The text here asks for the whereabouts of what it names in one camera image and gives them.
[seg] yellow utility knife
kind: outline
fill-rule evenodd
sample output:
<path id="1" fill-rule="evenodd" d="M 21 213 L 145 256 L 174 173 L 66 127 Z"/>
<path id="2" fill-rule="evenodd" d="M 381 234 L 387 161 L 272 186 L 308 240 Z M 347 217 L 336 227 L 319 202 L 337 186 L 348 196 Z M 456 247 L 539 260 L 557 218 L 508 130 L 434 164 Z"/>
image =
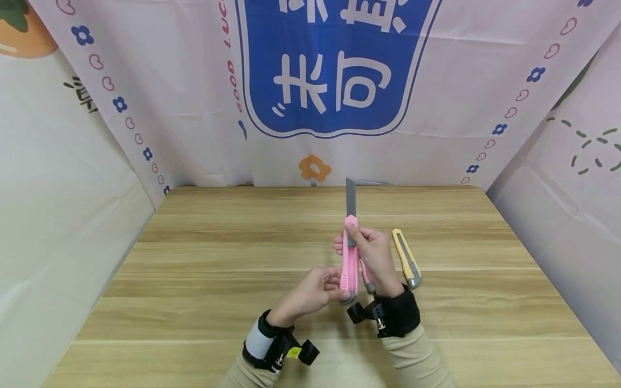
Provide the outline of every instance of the yellow utility knife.
<path id="1" fill-rule="evenodd" d="M 403 237 L 401 229 L 392 230 L 392 239 L 397 247 L 397 252 L 399 252 L 403 275 L 406 277 L 407 285 L 411 289 L 415 289 L 422 281 L 422 275 L 420 274 L 419 267 L 416 265 L 414 256 L 412 256 L 410 247 L 407 246 L 406 238 Z"/>

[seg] hand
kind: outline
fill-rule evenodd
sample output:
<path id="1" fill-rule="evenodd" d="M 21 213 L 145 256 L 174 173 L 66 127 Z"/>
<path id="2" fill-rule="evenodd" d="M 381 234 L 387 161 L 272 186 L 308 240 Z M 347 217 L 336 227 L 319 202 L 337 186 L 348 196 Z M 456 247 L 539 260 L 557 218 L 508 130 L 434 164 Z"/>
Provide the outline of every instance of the hand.
<path id="1" fill-rule="evenodd" d="M 296 288 L 270 311 L 268 323 L 277 327 L 290 327 L 301 316 L 317 312 L 330 302 L 347 300 L 349 292 L 338 288 L 340 276 L 340 268 L 311 269 Z"/>
<path id="2" fill-rule="evenodd" d="M 377 295 L 395 297 L 403 294 L 403 285 L 392 262 L 389 237 L 379 230 L 356 228 L 350 223 L 345 225 L 345 230 L 358 247 Z M 332 248 L 338 255 L 343 254 L 342 235 L 334 239 Z"/>

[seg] beige sleeve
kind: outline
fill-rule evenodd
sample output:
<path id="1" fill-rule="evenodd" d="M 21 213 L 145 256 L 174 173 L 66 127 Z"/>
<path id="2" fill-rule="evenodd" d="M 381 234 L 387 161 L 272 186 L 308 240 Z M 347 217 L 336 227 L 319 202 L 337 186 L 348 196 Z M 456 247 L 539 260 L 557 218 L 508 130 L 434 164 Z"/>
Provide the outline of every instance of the beige sleeve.
<path id="1" fill-rule="evenodd" d="M 382 342 L 392 356 L 400 388 L 455 388 L 422 325 L 404 338 L 383 338 Z"/>
<path id="2" fill-rule="evenodd" d="M 278 375 L 271 371 L 255 369 L 242 355 L 220 382 L 220 388 L 272 388 Z"/>

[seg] black wrist brace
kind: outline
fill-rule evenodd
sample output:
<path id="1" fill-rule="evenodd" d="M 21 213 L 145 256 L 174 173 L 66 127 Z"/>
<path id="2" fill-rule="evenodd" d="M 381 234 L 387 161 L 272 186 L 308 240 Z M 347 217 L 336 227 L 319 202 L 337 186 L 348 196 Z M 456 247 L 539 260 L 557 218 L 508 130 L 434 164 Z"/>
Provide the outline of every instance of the black wrist brace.
<path id="1" fill-rule="evenodd" d="M 264 369 L 279 374 L 284 359 L 297 358 L 304 364 L 311 365 L 319 350 L 306 340 L 302 346 L 293 337 L 295 326 L 276 327 L 267 322 L 270 310 L 264 312 L 255 322 L 243 342 L 242 355 L 257 369 Z"/>
<path id="2" fill-rule="evenodd" d="M 394 297 L 374 296 L 374 301 L 363 308 L 356 303 L 347 309 L 353 323 L 365 319 L 378 324 L 378 337 L 405 337 L 420 325 L 420 311 L 412 291 L 404 284 L 404 293 Z"/>

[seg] metal blade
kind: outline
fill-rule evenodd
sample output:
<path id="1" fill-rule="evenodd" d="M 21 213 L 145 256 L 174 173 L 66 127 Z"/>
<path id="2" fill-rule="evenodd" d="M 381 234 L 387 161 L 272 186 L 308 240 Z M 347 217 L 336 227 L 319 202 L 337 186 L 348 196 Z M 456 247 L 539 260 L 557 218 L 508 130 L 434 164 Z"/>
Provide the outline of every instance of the metal blade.
<path id="1" fill-rule="evenodd" d="M 345 197 L 346 197 L 346 210 L 347 215 L 356 215 L 356 182 L 347 178 L 345 181 L 346 189 L 345 189 Z M 356 243 L 351 239 L 347 239 L 347 246 L 353 247 L 356 246 Z"/>
<path id="2" fill-rule="evenodd" d="M 416 280 L 417 277 L 420 277 L 419 269 L 416 267 L 416 264 L 414 264 L 414 260 L 412 260 L 412 257 L 407 251 L 406 243 L 405 241 L 403 241 L 403 237 L 401 237 L 401 234 L 398 234 L 397 238 L 399 239 L 399 245 L 401 245 L 401 250 L 403 251 L 403 254 L 406 256 L 407 264 L 409 264 L 410 269 L 412 270 L 412 274 L 414 275 L 414 280 Z"/>

